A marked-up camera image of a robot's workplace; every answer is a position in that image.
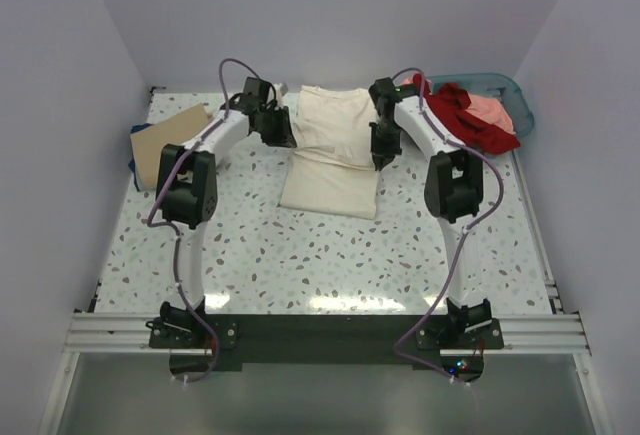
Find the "cream white t-shirt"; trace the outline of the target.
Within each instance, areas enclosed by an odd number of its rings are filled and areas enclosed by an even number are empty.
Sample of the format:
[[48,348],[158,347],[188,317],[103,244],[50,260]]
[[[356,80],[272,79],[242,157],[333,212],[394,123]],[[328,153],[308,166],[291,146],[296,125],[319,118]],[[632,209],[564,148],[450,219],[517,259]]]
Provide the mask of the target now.
[[367,90],[303,86],[292,121],[296,147],[279,205],[372,220],[379,173],[370,152],[377,113]]

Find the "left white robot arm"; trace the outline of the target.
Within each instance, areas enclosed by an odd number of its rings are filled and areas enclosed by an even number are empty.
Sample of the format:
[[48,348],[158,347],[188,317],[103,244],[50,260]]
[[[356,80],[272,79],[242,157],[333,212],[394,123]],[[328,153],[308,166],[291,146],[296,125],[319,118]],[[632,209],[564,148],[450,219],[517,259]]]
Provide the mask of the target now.
[[227,98],[203,130],[185,142],[162,148],[147,225],[169,227],[175,233],[165,308],[191,312],[204,304],[202,252],[207,225],[218,204],[217,163],[254,133],[269,147],[297,146],[284,104],[287,92],[284,83],[249,77],[243,90]]

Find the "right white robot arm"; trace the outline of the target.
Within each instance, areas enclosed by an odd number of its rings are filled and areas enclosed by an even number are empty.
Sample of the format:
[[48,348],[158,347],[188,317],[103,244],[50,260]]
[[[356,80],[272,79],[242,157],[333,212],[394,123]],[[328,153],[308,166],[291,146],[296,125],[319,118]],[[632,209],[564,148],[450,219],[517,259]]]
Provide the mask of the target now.
[[474,262],[477,250],[468,240],[484,197],[483,160],[438,120],[415,86],[397,86],[382,78],[368,92],[377,112],[370,124],[375,169],[382,170],[402,154],[402,134],[410,136],[428,161],[424,200],[439,224],[450,271],[445,334],[452,345],[469,347],[492,319]]

